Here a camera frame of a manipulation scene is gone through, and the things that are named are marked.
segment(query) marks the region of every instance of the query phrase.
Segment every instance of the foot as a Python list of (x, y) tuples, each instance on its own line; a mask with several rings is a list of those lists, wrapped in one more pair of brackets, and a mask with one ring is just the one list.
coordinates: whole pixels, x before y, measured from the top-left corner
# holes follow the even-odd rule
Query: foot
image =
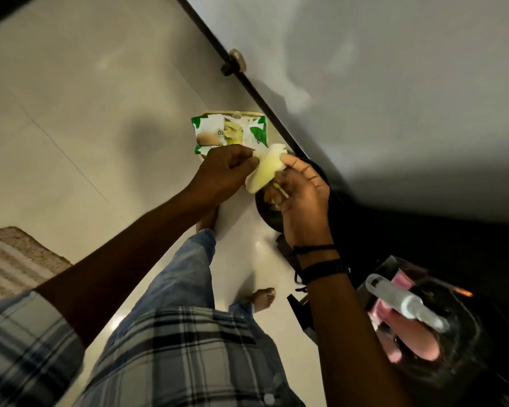
[(215, 231), (215, 224), (217, 224), (217, 217), (219, 216), (219, 206), (216, 206), (214, 210), (207, 213), (202, 219), (196, 224), (196, 232), (209, 228)]
[(259, 311), (265, 310), (271, 306), (275, 300), (275, 289), (268, 288), (255, 291), (247, 298), (247, 300), (253, 303), (254, 311), (255, 313), (258, 313)]

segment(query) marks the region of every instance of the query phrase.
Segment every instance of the person's left arm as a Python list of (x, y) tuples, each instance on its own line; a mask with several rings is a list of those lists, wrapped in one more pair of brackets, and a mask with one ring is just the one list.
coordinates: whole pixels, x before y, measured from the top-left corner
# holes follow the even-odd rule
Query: person's left arm
[(34, 291), (0, 301), (0, 405), (54, 405), (140, 280), (257, 165), (241, 145), (210, 150), (179, 194)]

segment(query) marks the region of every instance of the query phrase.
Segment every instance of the person's left hand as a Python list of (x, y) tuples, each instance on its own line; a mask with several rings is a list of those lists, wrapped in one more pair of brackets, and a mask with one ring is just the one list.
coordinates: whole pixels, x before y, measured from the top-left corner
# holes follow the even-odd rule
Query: person's left hand
[(233, 196), (257, 168), (253, 150), (240, 144), (211, 149), (187, 186), (200, 198), (217, 206)]

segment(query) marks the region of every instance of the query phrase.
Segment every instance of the shirt sleeve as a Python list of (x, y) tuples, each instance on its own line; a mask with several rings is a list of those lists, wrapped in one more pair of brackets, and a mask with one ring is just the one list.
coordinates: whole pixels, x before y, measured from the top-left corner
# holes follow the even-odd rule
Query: shirt sleeve
[(0, 301), (0, 406), (53, 406), (77, 377), (85, 348), (62, 315), (28, 291)]

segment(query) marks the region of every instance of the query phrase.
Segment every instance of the patterned rug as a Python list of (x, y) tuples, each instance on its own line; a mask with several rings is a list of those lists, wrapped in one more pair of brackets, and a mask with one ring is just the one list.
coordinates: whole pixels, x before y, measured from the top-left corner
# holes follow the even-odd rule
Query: patterned rug
[(33, 289), (71, 265), (19, 228), (0, 229), (0, 300)]

